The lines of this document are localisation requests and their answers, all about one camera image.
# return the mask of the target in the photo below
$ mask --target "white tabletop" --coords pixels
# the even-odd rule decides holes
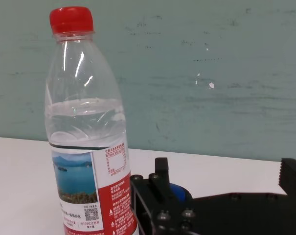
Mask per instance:
[[[170,180],[193,197],[228,192],[284,193],[279,162],[130,149],[132,174],[147,177],[168,157]],[[0,138],[0,235],[63,235],[47,142]]]

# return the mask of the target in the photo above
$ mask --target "water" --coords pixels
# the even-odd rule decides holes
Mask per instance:
[[[55,145],[108,147],[126,132],[122,103],[116,99],[81,99],[46,108],[46,131]]]

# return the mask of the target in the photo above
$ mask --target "plastic water bottle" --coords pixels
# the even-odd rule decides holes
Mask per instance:
[[[86,7],[50,14],[57,46],[46,80],[46,133],[67,235],[132,235],[126,122]]]

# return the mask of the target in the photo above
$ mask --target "lake photo on label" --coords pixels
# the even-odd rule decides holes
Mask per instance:
[[[52,152],[52,160],[60,199],[75,204],[97,202],[90,152]]]

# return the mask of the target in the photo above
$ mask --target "bottle label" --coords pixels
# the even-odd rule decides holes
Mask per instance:
[[[73,154],[54,146],[52,160],[66,235],[132,235],[127,143]]]

